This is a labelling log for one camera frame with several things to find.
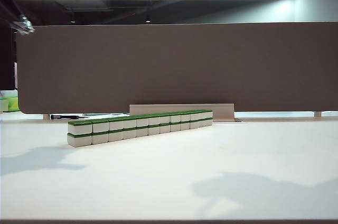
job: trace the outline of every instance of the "gray wall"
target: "gray wall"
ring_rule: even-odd
[[[338,21],[338,0],[296,0],[295,21]]]
[[[338,21],[338,0],[273,0],[238,6],[177,23]]]
[[[178,23],[293,22],[295,0],[276,0],[244,5]]]

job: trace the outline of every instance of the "green object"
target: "green object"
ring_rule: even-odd
[[[136,127],[132,127],[132,128],[124,128],[123,131],[126,131],[126,130],[136,130]]]
[[[71,134],[71,133],[67,133],[68,136],[71,136],[73,138],[82,138],[82,137],[88,137],[88,136],[91,136],[91,133],[88,133],[88,134],[80,134],[80,135],[74,135],[74,134]]]
[[[9,107],[18,107],[17,97],[7,98]]]
[[[92,133],[92,136],[98,136],[98,135],[103,135],[103,134],[108,134],[108,132]]]
[[[8,111],[20,111],[19,107],[9,107]]]
[[[91,125],[91,120],[77,120],[68,122],[72,126]]]
[[[157,124],[157,125],[149,125],[148,127],[149,127],[149,128],[159,127],[159,124]]]
[[[91,120],[92,124],[102,124],[102,123],[108,123],[108,118],[101,118],[101,119],[93,119]]]
[[[123,119],[123,121],[129,121],[129,120],[136,120],[135,116],[129,116],[129,117],[125,117],[125,119]]]
[[[148,126],[146,125],[146,126],[136,127],[137,130],[139,130],[139,129],[145,129],[145,128],[148,128]]]
[[[126,117],[110,117],[108,118],[109,122],[120,122],[126,120]]]
[[[123,131],[123,129],[120,129],[120,130],[109,130],[108,133],[120,133],[122,131]]]

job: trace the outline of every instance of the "white table surface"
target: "white table surface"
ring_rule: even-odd
[[[338,218],[337,118],[73,148],[67,121],[1,116],[2,219]]]

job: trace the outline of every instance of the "gray partition board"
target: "gray partition board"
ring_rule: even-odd
[[[338,22],[42,26],[17,38],[25,113],[129,104],[338,110]]]

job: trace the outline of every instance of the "stacked mahjong tiles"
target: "stacked mahjong tiles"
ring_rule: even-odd
[[[68,122],[68,144],[74,147],[100,144],[210,126],[213,112],[208,109],[113,117]]]

